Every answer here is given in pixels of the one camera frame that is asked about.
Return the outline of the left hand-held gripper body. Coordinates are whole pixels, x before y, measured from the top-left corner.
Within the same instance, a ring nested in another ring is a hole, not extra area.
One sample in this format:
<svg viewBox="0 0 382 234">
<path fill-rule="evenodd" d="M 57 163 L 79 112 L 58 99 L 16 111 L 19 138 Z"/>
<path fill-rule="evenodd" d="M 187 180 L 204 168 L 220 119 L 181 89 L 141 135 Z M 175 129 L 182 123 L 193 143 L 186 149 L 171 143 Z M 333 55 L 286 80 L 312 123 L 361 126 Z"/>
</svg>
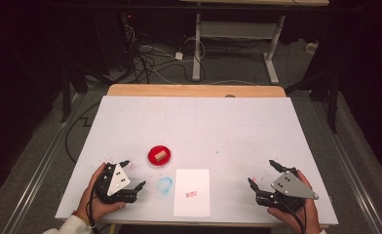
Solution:
<svg viewBox="0 0 382 234">
<path fill-rule="evenodd" d="M 134 203 L 137 193 L 127 189 L 130 183 L 124 168 L 121 168 L 119 164 L 107 163 L 95 182 L 95 195 L 104 204 Z"/>
</svg>

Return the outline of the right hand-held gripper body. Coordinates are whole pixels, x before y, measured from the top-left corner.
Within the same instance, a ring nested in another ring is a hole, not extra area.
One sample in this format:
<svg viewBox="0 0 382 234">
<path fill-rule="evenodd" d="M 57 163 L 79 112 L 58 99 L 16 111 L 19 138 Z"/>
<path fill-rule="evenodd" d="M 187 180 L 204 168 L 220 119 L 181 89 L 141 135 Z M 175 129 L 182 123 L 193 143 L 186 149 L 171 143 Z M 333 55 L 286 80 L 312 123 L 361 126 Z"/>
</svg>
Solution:
<svg viewBox="0 0 382 234">
<path fill-rule="evenodd" d="M 284 213 L 295 213 L 307 199 L 319 200 L 320 196 L 298 177 L 294 169 L 285 170 L 270 186 L 273 192 L 254 185 L 255 202 L 259 206 L 276 208 Z"/>
</svg>

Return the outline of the round red ink pad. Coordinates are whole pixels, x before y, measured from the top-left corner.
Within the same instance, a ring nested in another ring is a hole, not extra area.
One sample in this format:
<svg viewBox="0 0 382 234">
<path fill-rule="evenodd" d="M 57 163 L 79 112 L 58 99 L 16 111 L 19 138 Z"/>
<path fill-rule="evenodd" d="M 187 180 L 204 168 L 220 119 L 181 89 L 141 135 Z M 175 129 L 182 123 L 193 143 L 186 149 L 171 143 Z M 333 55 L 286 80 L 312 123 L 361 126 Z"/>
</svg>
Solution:
<svg viewBox="0 0 382 234">
<path fill-rule="evenodd" d="M 160 162 L 157 162 L 155 160 L 155 155 L 162 150 L 167 152 L 167 157 L 164 158 L 163 160 L 161 160 Z M 148 162 L 154 167 L 164 167 L 165 165 L 167 165 L 170 162 L 171 157 L 172 157 L 171 151 L 164 145 L 156 145 L 156 146 L 152 147 L 149 150 L 148 155 L 147 155 Z"/>
</svg>

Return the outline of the white paper sheet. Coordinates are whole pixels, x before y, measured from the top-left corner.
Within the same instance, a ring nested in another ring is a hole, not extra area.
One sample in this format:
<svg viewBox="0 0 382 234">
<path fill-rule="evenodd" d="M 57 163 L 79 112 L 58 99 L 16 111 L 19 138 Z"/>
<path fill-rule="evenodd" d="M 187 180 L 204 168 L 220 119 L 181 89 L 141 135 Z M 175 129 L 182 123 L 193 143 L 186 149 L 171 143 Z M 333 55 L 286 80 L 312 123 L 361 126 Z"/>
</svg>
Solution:
<svg viewBox="0 0 382 234">
<path fill-rule="evenodd" d="M 210 216 L 210 171 L 178 169 L 175 176 L 173 215 Z"/>
</svg>

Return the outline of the person's right hand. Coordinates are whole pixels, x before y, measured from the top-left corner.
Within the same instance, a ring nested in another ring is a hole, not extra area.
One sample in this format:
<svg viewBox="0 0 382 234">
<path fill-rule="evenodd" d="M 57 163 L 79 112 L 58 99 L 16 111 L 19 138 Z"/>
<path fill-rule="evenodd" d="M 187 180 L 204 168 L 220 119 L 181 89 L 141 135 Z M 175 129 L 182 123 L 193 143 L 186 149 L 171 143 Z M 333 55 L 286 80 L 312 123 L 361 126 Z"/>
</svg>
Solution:
<svg viewBox="0 0 382 234">
<path fill-rule="evenodd" d="M 296 212 L 305 230 L 302 230 L 297 219 L 288 213 L 283 213 L 276 208 L 268 208 L 267 213 L 284 223 L 293 234 L 321 234 L 323 229 L 319 223 L 318 210 L 312 199 L 307 199 L 302 209 Z"/>
</svg>

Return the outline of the person's left hand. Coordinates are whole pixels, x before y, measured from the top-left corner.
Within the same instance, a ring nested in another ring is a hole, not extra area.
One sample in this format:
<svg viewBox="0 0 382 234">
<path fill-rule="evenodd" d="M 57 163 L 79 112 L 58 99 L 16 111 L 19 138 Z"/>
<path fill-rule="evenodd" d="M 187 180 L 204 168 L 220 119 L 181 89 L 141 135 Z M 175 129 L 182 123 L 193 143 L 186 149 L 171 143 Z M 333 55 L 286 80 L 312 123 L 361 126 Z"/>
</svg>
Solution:
<svg viewBox="0 0 382 234">
<path fill-rule="evenodd" d="M 97 178 L 101 175 L 105 168 L 105 164 L 102 163 L 92 175 L 88 186 L 84 190 L 79 205 L 74 211 L 74 214 L 84 221 L 88 222 L 91 219 L 93 221 L 101 220 L 105 215 L 114 213 L 123 209 L 126 204 L 124 202 L 118 202 L 115 204 L 103 204 L 98 199 L 91 198 L 91 193 L 94 191 L 94 185 Z"/>
</svg>

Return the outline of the large white board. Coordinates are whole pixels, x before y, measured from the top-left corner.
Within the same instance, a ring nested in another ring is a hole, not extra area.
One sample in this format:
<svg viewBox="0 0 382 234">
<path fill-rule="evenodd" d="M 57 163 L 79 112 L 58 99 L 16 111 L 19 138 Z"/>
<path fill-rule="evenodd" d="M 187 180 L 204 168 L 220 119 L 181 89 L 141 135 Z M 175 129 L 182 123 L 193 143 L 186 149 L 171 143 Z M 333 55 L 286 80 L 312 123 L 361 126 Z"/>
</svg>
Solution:
<svg viewBox="0 0 382 234">
<path fill-rule="evenodd" d="M 172 153 L 164 167 L 148 162 L 156 145 Z M 299 169 L 320 196 L 320 222 L 338 220 L 291 100 L 287 97 L 113 97 L 102 99 L 85 145 L 58 206 L 67 218 L 91 175 L 103 162 L 131 162 L 132 186 L 146 180 L 136 202 L 108 222 L 277 226 L 255 202 L 248 177 L 263 190 L 278 177 L 269 164 Z M 210 216 L 173 215 L 178 169 L 210 171 Z"/>
</svg>

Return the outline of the black metal stand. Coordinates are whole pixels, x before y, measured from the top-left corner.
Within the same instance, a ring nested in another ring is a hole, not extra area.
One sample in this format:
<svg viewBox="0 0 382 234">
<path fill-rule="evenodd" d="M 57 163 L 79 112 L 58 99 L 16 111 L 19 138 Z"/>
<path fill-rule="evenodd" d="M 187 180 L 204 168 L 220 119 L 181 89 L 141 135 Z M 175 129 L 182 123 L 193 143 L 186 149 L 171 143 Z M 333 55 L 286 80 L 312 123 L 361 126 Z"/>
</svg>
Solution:
<svg viewBox="0 0 382 234">
<path fill-rule="evenodd" d="M 327 101 L 326 120 L 332 132 L 336 134 L 339 70 L 334 66 L 323 68 L 316 74 L 305 76 L 302 81 L 288 86 L 285 93 L 288 95 L 297 90 L 309 91 L 311 101 Z"/>
<path fill-rule="evenodd" d="M 80 64 L 67 64 L 61 71 L 61 87 L 62 87 L 62 118 L 64 123 L 70 115 L 71 111 L 71 95 L 70 87 L 73 87 L 78 94 L 85 94 L 88 86 L 85 81 L 83 66 Z"/>
</svg>

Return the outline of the wooden table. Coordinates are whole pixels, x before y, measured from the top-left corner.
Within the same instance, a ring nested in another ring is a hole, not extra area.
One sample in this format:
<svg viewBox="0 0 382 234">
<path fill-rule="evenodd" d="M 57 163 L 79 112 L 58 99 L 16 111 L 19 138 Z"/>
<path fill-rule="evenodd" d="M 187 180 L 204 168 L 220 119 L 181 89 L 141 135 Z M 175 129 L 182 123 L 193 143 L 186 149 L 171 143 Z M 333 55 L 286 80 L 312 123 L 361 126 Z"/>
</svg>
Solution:
<svg viewBox="0 0 382 234">
<path fill-rule="evenodd" d="M 212 85 L 112 85 L 107 94 L 113 97 L 193 97 L 224 98 L 234 95 L 237 98 L 285 98 L 287 95 L 281 87 L 273 86 L 212 86 Z M 302 230 L 305 230 L 296 212 Z"/>
</svg>

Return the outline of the small white box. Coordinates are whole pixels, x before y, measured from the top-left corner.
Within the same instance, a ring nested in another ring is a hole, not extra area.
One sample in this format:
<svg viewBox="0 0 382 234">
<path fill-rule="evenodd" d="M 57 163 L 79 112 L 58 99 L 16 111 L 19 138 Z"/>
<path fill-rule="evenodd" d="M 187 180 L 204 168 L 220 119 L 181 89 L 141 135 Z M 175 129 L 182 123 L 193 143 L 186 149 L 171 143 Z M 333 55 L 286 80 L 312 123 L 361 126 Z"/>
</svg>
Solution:
<svg viewBox="0 0 382 234">
<path fill-rule="evenodd" d="M 305 47 L 305 51 L 310 54 L 310 55 L 313 55 L 316 50 L 318 49 L 319 47 L 319 43 L 318 42 L 315 42 L 315 43 L 308 43 Z"/>
</svg>

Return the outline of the white metal-legged desk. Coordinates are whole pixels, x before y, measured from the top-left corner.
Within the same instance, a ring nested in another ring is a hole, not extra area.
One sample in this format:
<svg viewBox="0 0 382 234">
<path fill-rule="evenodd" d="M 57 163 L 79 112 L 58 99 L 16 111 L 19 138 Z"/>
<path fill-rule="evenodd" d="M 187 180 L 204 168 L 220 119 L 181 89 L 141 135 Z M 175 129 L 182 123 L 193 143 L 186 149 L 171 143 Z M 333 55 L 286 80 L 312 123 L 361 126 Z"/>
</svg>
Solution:
<svg viewBox="0 0 382 234">
<path fill-rule="evenodd" d="M 189 2 L 196 7 L 207 7 L 209 4 L 226 4 L 236 5 L 237 7 L 277 7 L 283 10 L 289 7 L 317 8 L 326 7 L 329 4 L 328 0 L 181 0 Z M 273 85 L 279 84 L 274 64 L 273 55 L 275 53 L 281 32 L 284 27 L 286 14 L 281 13 L 276 22 L 242 22 L 233 20 L 206 20 L 202 19 L 202 14 L 196 15 L 195 25 L 195 49 L 193 56 L 193 71 L 192 80 L 202 80 L 202 59 L 203 53 L 206 51 L 201 38 L 231 38 L 231 39 L 270 39 L 271 45 L 267 53 L 262 55 L 265 68 L 268 72 L 268 77 Z"/>
</svg>

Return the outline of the metal floor rail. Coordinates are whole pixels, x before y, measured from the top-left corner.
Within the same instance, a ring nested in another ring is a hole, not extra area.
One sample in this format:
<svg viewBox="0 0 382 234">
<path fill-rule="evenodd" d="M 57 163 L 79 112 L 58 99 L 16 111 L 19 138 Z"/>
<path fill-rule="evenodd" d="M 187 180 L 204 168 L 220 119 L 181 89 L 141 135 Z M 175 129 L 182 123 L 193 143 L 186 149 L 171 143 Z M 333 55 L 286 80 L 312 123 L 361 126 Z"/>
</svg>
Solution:
<svg viewBox="0 0 382 234">
<path fill-rule="evenodd" d="M 357 171 L 355 170 L 352 162 L 347 154 L 344 145 L 342 144 L 339 134 L 335 133 L 331 126 L 328 124 L 325 107 L 319 103 L 313 103 L 319 118 L 323 121 L 326 131 L 328 132 L 331 142 L 336 149 L 336 156 L 339 161 L 339 165 L 342 168 L 346 180 L 354 193 L 355 200 L 360 206 L 363 216 L 369 226 L 372 234 L 382 234 L 382 220 L 375 209 L 374 203 L 364 188 L 362 181 L 359 179 Z"/>
<path fill-rule="evenodd" d="M 64 140 L 65 132 L 70 128 L 70 121 L 74 118 L 76 111 L 83 103 L 84 97 L 85 94 L 75 94 L 72 96 L 70 101 L 70 113 L 67 117 L 60 118 L 57 122 L 54 135 L 50 138 L 46 150 L 42 153 L 40 160 L 37 162 L 37 167 L 34 169 L 31 178 L 22 190 L 15 209 L 9 216 L 1 234 L 18 234 L 19 228 L 36 198 L 50 166 L 55 160 L 57 148 Z"/>
</svg>

